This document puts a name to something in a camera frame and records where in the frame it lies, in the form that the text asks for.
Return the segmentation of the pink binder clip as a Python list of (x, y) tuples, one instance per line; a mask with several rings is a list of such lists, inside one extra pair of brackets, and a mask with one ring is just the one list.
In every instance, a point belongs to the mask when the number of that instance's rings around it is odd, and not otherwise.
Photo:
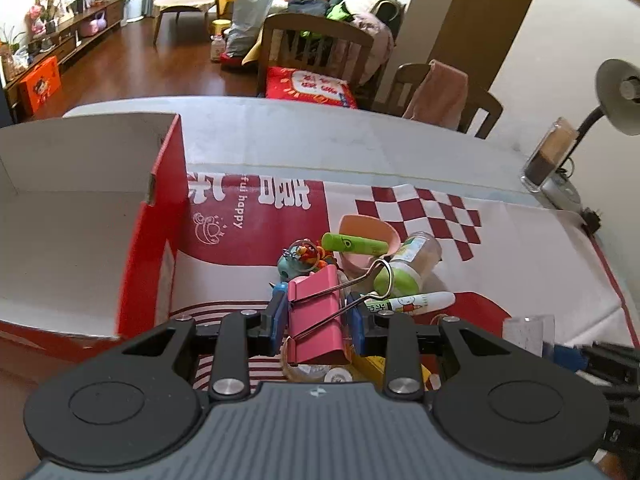
[[(358, 299), (346, 300), (355, 285), (387, 272), (390, 282), (382, 292), (369, 292)], [(340, 280), (337, 266), (328, 264), (320, 271), (294, 278), (288, 283), (288, 340), (286, 360), (297, 365), (343, 365), (348, 363), (344, 319), (346, 313), (367, 299), (384, 300), (394, 284), (392, 268), (384, 258), (375, 259), (367, 272), (354, 280)]]

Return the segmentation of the red parrot keychain toy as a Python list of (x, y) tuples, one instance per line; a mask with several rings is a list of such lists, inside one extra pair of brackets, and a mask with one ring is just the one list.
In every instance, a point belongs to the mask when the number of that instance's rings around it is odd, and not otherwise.
[(333, 252), (309, 238), (301, 238), (293, 242), (284, 255), (290, 265), (302, 273), (316, 272), (329, 264), (337, 264)]

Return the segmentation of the green tube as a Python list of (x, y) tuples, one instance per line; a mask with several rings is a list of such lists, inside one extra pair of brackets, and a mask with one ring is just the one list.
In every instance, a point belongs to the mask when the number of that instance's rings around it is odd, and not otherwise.
[(352, 252), (375, 257), (384, 256), (388, 252), (388, 243), (384, 240), (330, 232), (322, 236), (321, 246), (328, 252)]

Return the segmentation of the white marker pen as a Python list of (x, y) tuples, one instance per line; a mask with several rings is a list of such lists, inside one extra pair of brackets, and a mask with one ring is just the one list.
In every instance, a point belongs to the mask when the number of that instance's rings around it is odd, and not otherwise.
[(447, 309), (455, 302), (453, 292), (427, 292), (384, 300), (367, 299), (364, 304), (371, 312), (393, 311), (417, 316)]

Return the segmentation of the toothpick jar green lid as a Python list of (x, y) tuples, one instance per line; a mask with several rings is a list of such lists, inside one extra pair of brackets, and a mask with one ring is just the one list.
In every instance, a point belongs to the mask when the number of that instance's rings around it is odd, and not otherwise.
[(420, 294), (441, 258), (442, 248), (432, 234), (411, 233), (390, 258), (390, 270), (383, 268), (374, 278), (374, 290), (379, 295), (389, 290), (391, 297)]

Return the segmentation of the pink heart-shaped bowl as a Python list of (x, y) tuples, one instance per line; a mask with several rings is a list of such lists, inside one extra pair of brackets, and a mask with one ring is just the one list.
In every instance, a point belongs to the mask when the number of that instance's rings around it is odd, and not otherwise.
[(393, 255), (400, 245), (399, 234), (389, 223), (362, 214), (345, 214), (338, 234), (347, 240), (340, 261), (349, 278), (359, 278), (374, 258)]

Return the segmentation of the clear plastic cup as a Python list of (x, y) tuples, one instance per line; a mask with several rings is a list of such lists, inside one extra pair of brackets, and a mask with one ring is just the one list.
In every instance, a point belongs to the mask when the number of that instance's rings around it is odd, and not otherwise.
[(502, 338), (535, 356), (552, 361), (555, 345), (554, 316), (543, 314), (506, 318), (502, 322)]

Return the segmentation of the red cardboard box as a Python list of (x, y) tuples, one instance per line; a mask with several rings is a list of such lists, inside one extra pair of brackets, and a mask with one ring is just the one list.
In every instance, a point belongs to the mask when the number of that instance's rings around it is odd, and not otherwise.
[(76, 361), (163, 322), (186, 206), (181, 119), (1, 131), (1, 336)]

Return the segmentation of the chair with pink towel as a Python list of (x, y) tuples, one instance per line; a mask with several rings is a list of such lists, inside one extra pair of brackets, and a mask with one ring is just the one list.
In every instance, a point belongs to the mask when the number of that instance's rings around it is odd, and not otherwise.
[(462, 70), (431, 60), (399, 66), (386, 100), (372, 110), (460, 133), (469, 132), (482, 110), (486, 116), (473, 136), (485, 140), (503, 106), (488, 90), (473, 86)]

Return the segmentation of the red seat cushion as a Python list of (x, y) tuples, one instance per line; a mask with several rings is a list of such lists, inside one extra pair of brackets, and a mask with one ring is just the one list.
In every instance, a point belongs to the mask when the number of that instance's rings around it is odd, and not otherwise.
[(357, 108), (356, 99), (346, 81), (297, 68), (269, 66), (265, 97), (354, 110)]

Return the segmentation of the wooden dining chair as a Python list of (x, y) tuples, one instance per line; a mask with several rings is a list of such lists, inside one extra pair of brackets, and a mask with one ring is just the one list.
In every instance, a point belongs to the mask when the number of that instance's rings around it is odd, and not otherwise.
[(295, 68), (360, 86), (374, 39), (344, 21), (309, 14), (271, 14), (262, 26), (257, 95), (267, 95), (268, 68)]

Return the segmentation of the orange gift box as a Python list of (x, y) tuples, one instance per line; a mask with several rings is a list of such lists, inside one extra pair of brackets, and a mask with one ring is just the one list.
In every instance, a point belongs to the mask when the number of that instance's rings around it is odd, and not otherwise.
[(34, 66), (18, 83), (18, 105), (23, 116), (30, 117), (61, 88), (58, 59), (49, 56)]

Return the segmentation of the wooden coffee table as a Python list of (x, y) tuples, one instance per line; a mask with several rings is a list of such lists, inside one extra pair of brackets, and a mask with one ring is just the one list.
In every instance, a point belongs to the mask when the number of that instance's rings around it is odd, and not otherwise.
[(209, 30), (209, 11), (215, 9), (216, 13), (220, 13), (219, 0), (154, 0), (153, 16), (154, 16), (154, 35), (153, 46), (157, 45), (157, 38), (160, 34), (160, 26), (162, 26), (163, 17), (168, 13), (175, 13), (176, 17), (181, 13), (194, 12), (203, 15), (205, 30)]

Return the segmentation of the wooden tv cabinet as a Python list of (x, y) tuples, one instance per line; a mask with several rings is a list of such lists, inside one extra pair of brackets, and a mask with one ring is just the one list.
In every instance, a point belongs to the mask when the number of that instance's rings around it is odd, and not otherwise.
[(3, 88), (14, 122), (25, 113), (20, 97), (20, 84), (23, 80), (48, 58), (54, 58), (58, 62), (60, 72), (65, 70), (65, 66), (83, 55), (85, 50), (119, 29), (124, 10), (124, 0), (105, 0), (64, 22), (56, 32), (44, 35), (27, 46), (29, 62), (26, 70)]

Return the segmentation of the sofa with clothes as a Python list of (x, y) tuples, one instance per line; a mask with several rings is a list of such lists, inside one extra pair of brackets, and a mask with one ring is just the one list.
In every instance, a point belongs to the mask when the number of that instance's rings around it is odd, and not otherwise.
[(235, 0), (221, 62), (230, 66), (255, 63), (264, 21), (280, 13), (320, 16), (367, 32), (373, 38), (373, 46), (360, 78), (360, 84), (365, 86), (381, 77), (395, 47), (404, 6), (398, 0)]

